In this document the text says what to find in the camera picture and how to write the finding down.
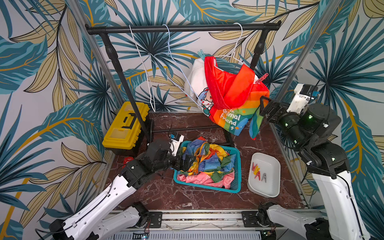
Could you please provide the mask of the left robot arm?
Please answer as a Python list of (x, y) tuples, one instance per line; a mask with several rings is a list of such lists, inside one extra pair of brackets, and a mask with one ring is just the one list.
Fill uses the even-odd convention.
[(113, 217), (110, 212), (152, 179), (154, 174), (172, 168), (187, 171), (194, 154), (182, 153), (170, 143), (155, 141), (147, 151), (128, 162), (112, 183), (85, 207), (66, 220), (57, 219), (49, 226), (55, 240), (105, 240), (124, 228), (144, 226), (148, 210), (135, 203)]

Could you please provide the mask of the rainbow striped jacket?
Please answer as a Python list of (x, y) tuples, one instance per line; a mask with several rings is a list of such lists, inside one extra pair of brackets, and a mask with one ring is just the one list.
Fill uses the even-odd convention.
[(180, 147), (178, 155), (193, 155), (196, 161), (188, 171), (180, 171), (177, 175), (198, 175), (206, 173), (212, 175), (214, 172), (231, 173), (235, 171), (235, 160), (237, 156), (230, 154), (223, 147), (210, 144), (203, 137)]

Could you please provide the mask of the pink bear-print jacket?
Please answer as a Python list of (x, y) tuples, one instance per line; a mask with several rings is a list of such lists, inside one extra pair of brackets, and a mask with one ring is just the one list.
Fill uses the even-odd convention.
[(231, 183), (235, 179), (235, 172), (231, 173), (218, 173), (214, 172), (212, 175), (208, 175), (206, 173), (199, 173), (198, 175), (177, 175), (177, 180), (187, 183), (187, 184), (195, 184), (208, 186), (213, 188), (224, 188), (229, 189)]

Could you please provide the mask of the rainbow jacket red hood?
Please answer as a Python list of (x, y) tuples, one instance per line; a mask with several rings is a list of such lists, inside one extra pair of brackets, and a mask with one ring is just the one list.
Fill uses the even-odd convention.
[(255, 76), (246, 65), (232, 74), (219, 68), (217, 58), (205, 57), (194, 61), (188, 79), (205, 116), (235, 136), (249, 125), (249, 135), (255, 139), (263, 121), (260, 98), (270, 95), (264, 82), (254, 84)]

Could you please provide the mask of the pink clothespin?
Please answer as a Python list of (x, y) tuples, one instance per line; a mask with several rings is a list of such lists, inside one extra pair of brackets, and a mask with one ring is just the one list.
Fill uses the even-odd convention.
[(257, 164), (255, 163), (252, 164), (252, 172), (254, 173), (254, 175), (257, 173), (257, 167), (258, 167)]
[(265, 73), (265, 74), (262, 75), (260, 78), (258, 78), (257, 76), (255, 76), (255, 78), (254, 78), (254, 84), (258, 84), (258, 83), (260, 83), (260, 82), (263, 82), (268, 76), (269, 76), (269, 73)]
[(255, 179), (258, 179), (259, 181), (261, 180), (261, 173), (259, 170), (254, 171)]

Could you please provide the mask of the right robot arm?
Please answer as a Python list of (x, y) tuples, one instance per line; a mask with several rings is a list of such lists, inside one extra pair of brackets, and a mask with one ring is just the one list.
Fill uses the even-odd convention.
[(352, 188), (350, 163), (346, 151), (328, 138), (341, 118), (319, 103), (305, 104), (298, 112), (289, 106), (261, 97), (261, 116), (278, 125), (292, 141), (292, 150), (307, 165), (321, 193), (327, 218), (313, 218), (267, 204), (260, 224), (286, 227), (307, 240), (369, 240)]

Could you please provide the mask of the teal clothespin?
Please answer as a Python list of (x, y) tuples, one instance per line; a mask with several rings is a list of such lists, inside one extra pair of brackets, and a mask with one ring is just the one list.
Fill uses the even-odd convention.
[(199, 57), (200, 57), (203, 61), (205, 60), (206, 55), (205, 55), (205, 53), (203, 52), (203, 50), (199, 50), (199, 51), (198, 51), (198, 55), (199, 55)]

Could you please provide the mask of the white clear clothespin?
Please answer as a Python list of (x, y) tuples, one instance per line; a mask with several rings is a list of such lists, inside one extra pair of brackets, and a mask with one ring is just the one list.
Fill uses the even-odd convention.
[(267, 174), (263, 173), (261, 181), (264, 181), (265, 183), (267, 182)]

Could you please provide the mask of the yellow clothespin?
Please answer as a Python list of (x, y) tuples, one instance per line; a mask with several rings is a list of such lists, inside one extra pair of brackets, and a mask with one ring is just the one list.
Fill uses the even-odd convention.
[(260, 175), (260, 168), (259, 167), (255, 168), (254, 175), (255, 175), (255, 177)]

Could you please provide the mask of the light blue wire hanger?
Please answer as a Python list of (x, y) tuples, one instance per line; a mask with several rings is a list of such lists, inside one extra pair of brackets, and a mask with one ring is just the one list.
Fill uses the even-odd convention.
[[(153, 69), (158, 67), (164, 77), (170, 81), (173, 85), (179, 88), (181, 92), (186, 95), (189, 102), (194, 103), (195, 107), (200, 106), (200, 100), (194, 97), (194, 92), (190, 92), (190, 82), (184, 73), (182, 66), (187, 67), (186, 63), (193, 63), (195, 53), (181, 48), (188, 45), (190, 42), (180, 43), (181, 40), (190, 36), (187, 34), (182, 37), (178, 37), (179, 32), (172, 32), (170, 27), (166, 24), (157, 27), (158, 32), (150, 33), (151, 49), (148, 54), (151, 56), (151, 63)], [(183, 83), (178, 84), (174, 77), (174, 70), (178, 70), (183, 76)]]

